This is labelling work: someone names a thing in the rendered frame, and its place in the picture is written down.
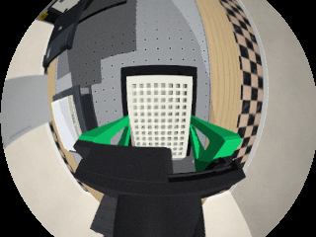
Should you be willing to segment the white well plate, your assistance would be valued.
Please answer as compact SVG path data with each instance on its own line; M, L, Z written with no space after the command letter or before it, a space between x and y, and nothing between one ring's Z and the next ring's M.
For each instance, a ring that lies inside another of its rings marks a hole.
M172 151L173 160L184 159L189 140L193 77L129 76L126 89L132 146L167 147Z

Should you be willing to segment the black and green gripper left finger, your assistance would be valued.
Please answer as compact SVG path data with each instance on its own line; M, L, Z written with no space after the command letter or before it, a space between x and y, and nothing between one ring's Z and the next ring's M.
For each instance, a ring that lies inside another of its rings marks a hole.
M129 116L125 116L113 122L99 126L82 133L78 139L93 141L94 143L111 144L111 138L123 129L118 145L128 146L130 137Z

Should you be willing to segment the white flat plate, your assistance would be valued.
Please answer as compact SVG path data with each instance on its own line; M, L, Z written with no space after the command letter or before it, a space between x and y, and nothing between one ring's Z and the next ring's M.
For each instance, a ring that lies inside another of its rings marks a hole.
M51 103L55 124L65 149L75 151L73 145L82 134L73 95Z

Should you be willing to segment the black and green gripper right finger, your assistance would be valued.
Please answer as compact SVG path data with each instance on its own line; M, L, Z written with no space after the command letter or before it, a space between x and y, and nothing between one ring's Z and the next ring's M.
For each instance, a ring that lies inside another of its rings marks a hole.
M204 150L195 127L208 139ZM231 156L242 142L238 133L196 118L191 115L189 135L194 154L196 171L203 171L213 159Z

